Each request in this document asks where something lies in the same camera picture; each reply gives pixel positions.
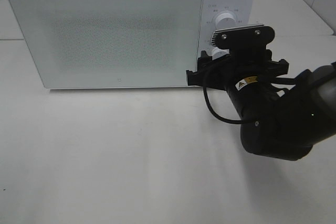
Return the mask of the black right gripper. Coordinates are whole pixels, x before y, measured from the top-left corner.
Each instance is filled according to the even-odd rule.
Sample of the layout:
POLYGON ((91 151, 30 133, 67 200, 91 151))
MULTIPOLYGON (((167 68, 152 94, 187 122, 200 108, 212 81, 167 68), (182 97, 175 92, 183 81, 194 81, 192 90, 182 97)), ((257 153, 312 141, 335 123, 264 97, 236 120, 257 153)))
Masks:
POLYGON ((266 50, 262 57, 259 55, 239 58, 230 54, 213 59, 205 50, 201 51, 197 59, 196 70, 186 70, 188 86, 203 85, 204 75, 207 72, 207 87, 224 90, 228 95, 252 92, 264 95, 276 95, 279 88, 271 84, 271 80, 288 74, 289 63, 285 59, 272 61, 271 51, 266 50))

